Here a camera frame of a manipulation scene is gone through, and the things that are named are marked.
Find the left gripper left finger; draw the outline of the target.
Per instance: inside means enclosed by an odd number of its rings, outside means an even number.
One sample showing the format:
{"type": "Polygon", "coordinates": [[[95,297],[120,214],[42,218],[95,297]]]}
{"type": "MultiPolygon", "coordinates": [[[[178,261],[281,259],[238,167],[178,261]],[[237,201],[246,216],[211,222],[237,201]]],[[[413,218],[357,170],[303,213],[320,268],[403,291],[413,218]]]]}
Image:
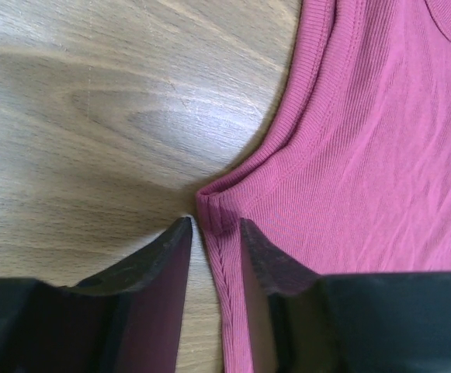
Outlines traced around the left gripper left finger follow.
{"type": "Polygon", "coordinates": [[[0,278],[0,372],[173,372],[192,238],[179,218],[72,287],[0,278]]]}

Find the maroon tank top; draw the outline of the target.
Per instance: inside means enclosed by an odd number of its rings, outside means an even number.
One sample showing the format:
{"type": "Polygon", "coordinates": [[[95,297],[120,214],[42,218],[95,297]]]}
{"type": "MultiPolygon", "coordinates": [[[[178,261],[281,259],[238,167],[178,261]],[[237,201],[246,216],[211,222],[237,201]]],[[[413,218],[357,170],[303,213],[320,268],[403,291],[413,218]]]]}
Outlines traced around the maroon tank top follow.
{"type": "Polygon", "coordinates": [[[250,372],[240,220],[319,274],[451,270],[451,1],[305,1],[259,149],[196,195],[224,369],[250,372]]]}

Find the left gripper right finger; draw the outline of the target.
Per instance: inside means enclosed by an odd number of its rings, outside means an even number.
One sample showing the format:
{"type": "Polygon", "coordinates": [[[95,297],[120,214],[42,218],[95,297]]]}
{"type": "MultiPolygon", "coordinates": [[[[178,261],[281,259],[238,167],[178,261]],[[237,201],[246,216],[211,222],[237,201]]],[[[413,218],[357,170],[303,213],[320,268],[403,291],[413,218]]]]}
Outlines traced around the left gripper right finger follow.
{"type": "Polygon", "coordinates": [[[322,276],[241,221],[256,372],[451,372],[451,272],[322,276]]]}

